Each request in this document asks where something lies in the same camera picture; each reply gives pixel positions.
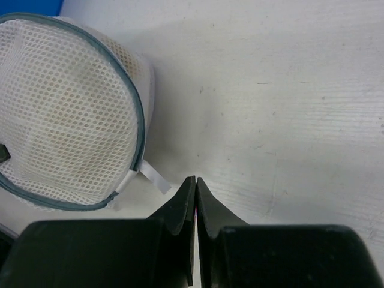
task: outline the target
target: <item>scuff mark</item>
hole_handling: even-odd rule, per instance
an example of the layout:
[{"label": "scuff mark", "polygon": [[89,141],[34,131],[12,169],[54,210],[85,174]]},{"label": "scuff mark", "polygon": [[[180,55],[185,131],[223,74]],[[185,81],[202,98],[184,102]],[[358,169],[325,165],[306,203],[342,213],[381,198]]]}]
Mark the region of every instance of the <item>scuff mark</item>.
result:
[{"label": "scuff mark", "polygon": [[264,144],[261,144],[261,145],[255,147],[255,148],[253,148],[253,149],[254,149],[254,150],[257,150],[257,149],[259,149],[259,148],[261,148],[261,147],[263,147],[263,146],[264,146]]}]

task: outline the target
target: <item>white fabric tag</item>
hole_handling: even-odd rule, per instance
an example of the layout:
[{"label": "white fabric tag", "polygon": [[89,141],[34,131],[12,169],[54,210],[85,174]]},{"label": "white fabric tag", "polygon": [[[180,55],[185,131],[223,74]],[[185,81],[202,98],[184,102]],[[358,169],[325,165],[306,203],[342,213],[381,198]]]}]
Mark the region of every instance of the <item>white fabric tag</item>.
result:
[{"label": "white fabric tag", "polygon": [[144,159],[139,168],[143,173],[163,194],[166,194],[170,189],[170,184]]}]

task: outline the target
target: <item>blue object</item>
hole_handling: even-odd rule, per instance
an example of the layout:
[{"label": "blue object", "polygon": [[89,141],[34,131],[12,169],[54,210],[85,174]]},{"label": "blue object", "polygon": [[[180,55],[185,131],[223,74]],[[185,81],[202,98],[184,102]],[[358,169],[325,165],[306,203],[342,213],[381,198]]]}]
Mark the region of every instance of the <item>blue object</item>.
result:
[{"label": "blue object", "polygon": [[63,0],[0,0],[0,15],[12,12],[29,12],[58,16]]}]

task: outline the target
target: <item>white surface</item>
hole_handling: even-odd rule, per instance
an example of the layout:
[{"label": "white surface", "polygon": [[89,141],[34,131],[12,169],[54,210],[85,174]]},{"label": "white surface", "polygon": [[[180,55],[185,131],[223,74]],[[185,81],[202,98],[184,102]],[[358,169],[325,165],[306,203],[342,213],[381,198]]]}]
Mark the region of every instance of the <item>white surface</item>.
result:
[{"label": "white surface", "polygon": [[[145,158],[174,188],[197,174],[248,222],[349,225],[384,272],[384,2],[66,0],[62,14],[153,63]],[[0,200],[18,231],[51,217]],[[165,201],[139,178],[119,212],[92,215]]]}]

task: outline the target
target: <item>gray zipper trim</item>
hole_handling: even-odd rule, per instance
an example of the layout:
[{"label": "gray zipper trim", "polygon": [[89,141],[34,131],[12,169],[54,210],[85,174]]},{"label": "gray zipper trim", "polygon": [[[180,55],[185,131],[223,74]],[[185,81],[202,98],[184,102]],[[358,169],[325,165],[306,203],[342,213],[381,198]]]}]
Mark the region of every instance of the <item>gray zipper trim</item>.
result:
[{"label": "gray zipper trim", "polygon": [[[121,79],[126,84],[128,90],[133,94],[134,103],[137,112],[138,118],[138,131],[137,131],[137,143],[136,151],[133,157],[130,170],[137,171],[140,161],[143,158],[144,145],[145,145],[145,119],[141,99],[139,93],[133,84],[131,78],[129,77],[125,67],[122,66],[120,60],[111,53],[110,49],[104,45],[97,38],[84,31],[83,29],[69,24],[67,22],[61,21],[59,19],[31,14],[31,13],[10,13],[0,17],[0,24],[9,21],[9,20],[28,20],[39,24],[45,24],[50,26],[55,26],[67,31],[70,31],[82,39],[86,40],[92,47],[96,48],[97,51],[102,54],[114,67],[115,71],[119,74]],[[81,205],[76,203],[70,203],[65,201],[53,200],[44,196],[36,195],[34,193],[25,191],[17,186],[15,186],[11,181],[9,181],[3,174],[0,173],[0,187],[8,190],[9,192],[22,197],[32,203],[35,203],[40,206],[46,206],[55,209],[68,210],[68,211],[91,211],[103,208],[110,202],[114,197],[118,195],[117,192],[113,192],[107,199],[104,201],[93,204],[93,205]]]}]

